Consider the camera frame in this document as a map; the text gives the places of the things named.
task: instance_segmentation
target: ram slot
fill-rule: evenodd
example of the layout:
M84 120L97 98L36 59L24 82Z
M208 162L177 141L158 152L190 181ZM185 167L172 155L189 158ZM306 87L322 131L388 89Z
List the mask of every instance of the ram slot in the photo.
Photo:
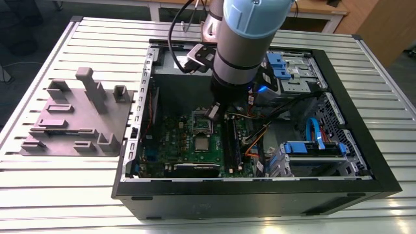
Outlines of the ram slot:
M221 124L224 166L229 173L241 170L241 153L234 120L228 118Z

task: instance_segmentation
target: white desk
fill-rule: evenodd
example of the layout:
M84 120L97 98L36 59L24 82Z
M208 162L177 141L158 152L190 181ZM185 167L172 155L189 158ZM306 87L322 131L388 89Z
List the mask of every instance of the white desk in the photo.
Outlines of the white desk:
M70 1L70 2L81 2L81 3L97 3L97 4L112 4L112 5L126 5L126 6L145 6L149 8L150 11L150 20L152 21L160 21L160 15L158 15L158 9L160 8L181 8L182 4L180 3L166 3L166 2L157 2L157 1L142 1L142 0L62 0L62 1ZM190 5L186 7L186 9L193 9L194 6ZM346 15L346 12L337 12L337 14L322 14L322 13L305 13L298 12L297 17L305 18L305 19L318 19L318 20L326 20L325 27L322 29L322 33L333 33L338 23ZM290 12L288 14L289 17L294 16L294 13Z

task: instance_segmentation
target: orange wire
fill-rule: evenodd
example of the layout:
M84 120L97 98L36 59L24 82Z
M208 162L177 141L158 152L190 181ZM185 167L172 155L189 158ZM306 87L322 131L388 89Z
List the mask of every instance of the orange wire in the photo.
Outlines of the orange wire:
M249 117L256 117L254 115L250 114L252 107L253 107L252 105L248 106L246 115L248 115Z
M328 136L326 136L326 133L325 133L325 131L324 131L324 128L322 128L321 126L320 126L318 128L320 128L320 133L322 134L322 137L324 137L324 141L328 142L328 141L329 141L329 138L328 138Z
M318 131L320 131L320 134L322 135L324 142L326 142L325 134L322 133L321 130L318 130Z
M260 138L262 137L264 133L266 132L266 129L264 130L264 132L258 135L258 137L256 138L256 140L253 141L252 145L248 147L244 155L248 155L249 150L252 149L252 147L254 146L254 144L257 143L257 141L260 140Z

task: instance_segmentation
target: aluminum table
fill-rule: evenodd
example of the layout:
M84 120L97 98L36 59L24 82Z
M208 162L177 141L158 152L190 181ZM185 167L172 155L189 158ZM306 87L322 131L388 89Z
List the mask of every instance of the aluminum table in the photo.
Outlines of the aluminum table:
M416 112L362 41L350 35L278 31L273 46L322 49L357 106L402 192L329 216L137 220L110 199L117 158L25 157L20 144L64 79L92 67L105 87L137 90L148 40L165 39L169 23L73 18L0 134L0 232L38 233L413 233L416 229ZM174 28L173 39L200 40L200 27Z

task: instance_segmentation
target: gray carpet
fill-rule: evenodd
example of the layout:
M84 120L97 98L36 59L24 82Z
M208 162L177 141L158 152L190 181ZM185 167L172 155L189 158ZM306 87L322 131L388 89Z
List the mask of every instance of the gray carpet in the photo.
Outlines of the gray carpet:
M8 50L0 45L0 63L2 65L21 61L42 63L73 15L126 20L150 20L146 7L64 2L64 10L57 12L52 2L46 0L38 0L37 6L44 18L44 23L40 26L32 27L30 30L38 42L38 49L34 54L17 57L10 55ZM174 9L161 9L160 20L172 21L174 13ZM194 23L200 20L201 13L202 12L198 12L196 14ZM190 11L186 10L181 20L188 20L189 15ZM14 110L38 69L40 65L37 64L18 64L6 67L6 72L14 78L14 82L9 85L0 83L0 128ZM416 104L416 92L413 92L416 90L416 59L408 58L406 55L402 54L388 71L412 103Z

